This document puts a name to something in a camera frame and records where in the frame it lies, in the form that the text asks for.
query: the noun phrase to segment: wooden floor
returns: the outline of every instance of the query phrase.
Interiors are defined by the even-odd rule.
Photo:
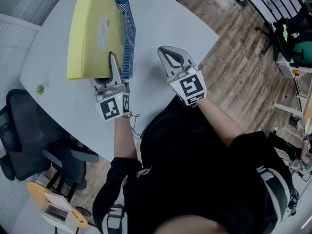
[[[273,50],[261,54],[268,43],[266,36],[254,30],[257,26],[265,28],[261,16],[250,5],[241,7],[234,0],[179,2],[220,37],[202,62],[208,97],[247,133],[259,130],[268,133],[274,127],[287,125],[290,114],[274,109],[273,103],[299,109],[296,91],[293,81],[284,78],[273,61]],[[284,133],[290,143],[300,143],[300,139]],[[109,168],[109,162],[103,158],[99,163],[88,164],[88,187],[73,197],[74,206],[92,209]]]

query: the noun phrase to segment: blue plastic basket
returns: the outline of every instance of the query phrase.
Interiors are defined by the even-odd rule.
[[[136,27],[133,21],[129,0],[115,0],[118,8],[124,15],[124,28],[126,35],[125,52],[123,56],[122,75],[123,79],[132,77],[133,54],[135,51]]]

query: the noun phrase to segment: yellow folder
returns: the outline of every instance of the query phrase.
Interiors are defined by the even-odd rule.
[[[68,44],[67,78],[110,77],[108,56],[122,67],[125,47],[123,14],[114,0],[77,0]]]

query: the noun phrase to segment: chair armrest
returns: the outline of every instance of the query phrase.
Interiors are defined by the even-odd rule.
[[[63,163],[57,158],[55,157],[52,153],[50,153],[49,151],[43,149],[42,150],[42,154],[49,160],[51,160],[54,164],[56,164],[59,167],[63,167]]]
[[[98,162],[98,155],[94,152],[85,152],[82,148],[71,148],[72,155],[79,160],[85,161],[85,162]]]
[[[4,176],[8,180],[13,181],[15,179],[15,174],[9,155],[4,155],[3,157],[0,158],[0,166]]]

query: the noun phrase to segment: black t-shirt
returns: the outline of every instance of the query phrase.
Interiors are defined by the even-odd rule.
[[[269,233],[277,217],[256,168],[274,168],[292,186],[288,168],[263,132],[241,135],[226,147],[198,108],[169,105],[144,132],[141,152],[143,167],[130,158],[111,162],[93,205],[101,232],[126,176],[129,234],[151,234],[182,215],[211,219],[231,234]]]

